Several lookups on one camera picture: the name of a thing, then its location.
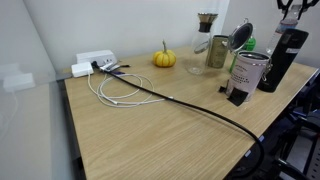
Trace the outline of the green plastic bottle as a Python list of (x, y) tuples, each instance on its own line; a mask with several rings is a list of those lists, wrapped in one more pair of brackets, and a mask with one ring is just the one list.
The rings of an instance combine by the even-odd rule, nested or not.
[[(254, 38), (254, 36), (251, 36), (242, 47), (242, 50), (253, 51), (255, 46), (256, 46), (256, 39)], [(229, 72), (232, 72), (236, 60), (237, 60), (237, 56), (234, 56), (231, 66), (229, 68)]]

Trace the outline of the white canister with hinged lid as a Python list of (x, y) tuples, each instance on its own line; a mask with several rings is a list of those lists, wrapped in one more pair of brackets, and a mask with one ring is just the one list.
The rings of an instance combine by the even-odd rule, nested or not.
[(237, 56), (237, 60), (231, 72), (231, 77), (227, 81), (226, 95), (237, 88), (248, 92), (244, 102), (248, 102), (263, 74), (270, 64), (270, 57), (266, 54), (242, 50), (244, 44), (252, 36), (253, 25), (247, 18), (241, 25), (238, 25), (228, 37), (228, 49)]

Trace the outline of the black tape piece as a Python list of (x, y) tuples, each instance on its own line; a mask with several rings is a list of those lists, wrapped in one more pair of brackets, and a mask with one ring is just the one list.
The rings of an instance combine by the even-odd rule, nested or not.
[(248, 96), (248, 92), (234, 88), (228, 95), (227, 100), (235, 106), (240, 106)]

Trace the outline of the tall black cylinder speaker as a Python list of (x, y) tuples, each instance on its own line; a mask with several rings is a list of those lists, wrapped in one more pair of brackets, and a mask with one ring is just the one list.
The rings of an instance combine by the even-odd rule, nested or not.
[(282, 34), (271, 55), (272, 67), (266, 75), (262, 76), (258, 84), (260, 90), (272, 93), (277, 89), (308, 35), (308, 32), (298, 29), (287, 29)]

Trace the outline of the white power adapter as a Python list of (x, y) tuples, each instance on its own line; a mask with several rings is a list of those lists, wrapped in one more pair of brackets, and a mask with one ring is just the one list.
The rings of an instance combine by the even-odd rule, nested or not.
[(90, 62), (84, 62), (79, 64), (74, 64), (71, 66), (72, 75), (75, 78), (87, 76), (93, 73), (93, 68)]

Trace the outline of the silver connector plug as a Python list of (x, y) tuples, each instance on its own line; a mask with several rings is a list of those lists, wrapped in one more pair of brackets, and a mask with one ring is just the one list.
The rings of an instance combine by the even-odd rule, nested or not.
[(100, 67), (101, 71), (111, 72), (115, 69), (119, 68), (118, 64), (108, 63)]

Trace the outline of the clear plastic water bottle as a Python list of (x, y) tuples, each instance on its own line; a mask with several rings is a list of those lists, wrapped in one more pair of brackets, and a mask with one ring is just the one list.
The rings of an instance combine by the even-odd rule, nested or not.
[(288, 12), (284, 15), (284, 18), (279, 22), (266, 48), (266, 52), (269, 55), (273, 54), (284, 31), (287, 29), (294, 29), (297, 26), (300, 9), (301, 5), (292, 5)]

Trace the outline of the small yellow pumpkin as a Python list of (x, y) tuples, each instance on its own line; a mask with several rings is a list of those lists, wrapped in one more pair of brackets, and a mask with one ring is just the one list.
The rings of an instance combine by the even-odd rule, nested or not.
[(162, 41), (163, 49), (153, 54), (153, 64), (157, 67), (172, 67), (176, 63), (176, 55), (172, 50), (167, 48), (166, 42)]

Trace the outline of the white power strip box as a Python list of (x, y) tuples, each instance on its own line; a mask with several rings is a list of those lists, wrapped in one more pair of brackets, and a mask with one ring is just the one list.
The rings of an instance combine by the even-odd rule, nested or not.
[(100, 50), (92, 51), (86, 53), (79, 53), (76, 55), (77, 63), (84, 62), (94, 62), (96, 61), (99, 66), (104, 66), (106, 64), (112, 63), (116, 64), (118, 62), (116, 56), (111, 50)]

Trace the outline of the olive green tin can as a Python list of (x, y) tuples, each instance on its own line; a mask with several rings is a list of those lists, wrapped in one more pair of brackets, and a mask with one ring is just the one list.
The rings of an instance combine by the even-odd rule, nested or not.
[(212, 39), (211, 49), (207, 58), (207, 66), (212, 68), (222, 68), (227, 55), (228, 37), (225, 35), (215, 35)]

